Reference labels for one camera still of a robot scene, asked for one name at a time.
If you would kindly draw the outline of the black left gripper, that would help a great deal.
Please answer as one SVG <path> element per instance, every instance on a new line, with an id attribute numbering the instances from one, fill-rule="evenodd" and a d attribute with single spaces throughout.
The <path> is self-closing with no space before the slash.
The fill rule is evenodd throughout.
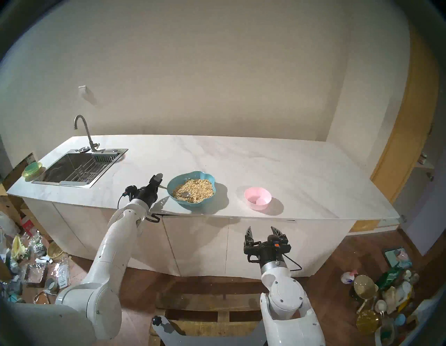
<path id="1" fill-rule="evenodd" d="M 162 179 L 163 179 L 162 173 L 153 175 L 150 179 L 150 183 L 147 186 L 141 187 L 137 190 L 137 192 L 134 195 L 134 199 L 144 202 L 145 205 L 147 206 L 146 209 L 151 209 L 151 207 L 158 200 L 157 193 L 159 186 L 161 186 Z"/>

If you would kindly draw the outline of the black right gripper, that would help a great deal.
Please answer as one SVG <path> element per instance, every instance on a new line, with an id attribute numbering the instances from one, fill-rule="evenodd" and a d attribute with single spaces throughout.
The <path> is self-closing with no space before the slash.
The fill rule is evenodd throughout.
<path id="1" fill-rule="evenodd" d="M 278 238 L 287 238 L 280 230 L 271 226 L 273 235 Z M 283 255 L 291 251 L 291 245 L 281 241 L 254 242 L 252 229 L 249 226 L 244 236 L 244 254 L 248 256 L 248 262 L 265 265 L 269 262 L 283 262 Z"/>

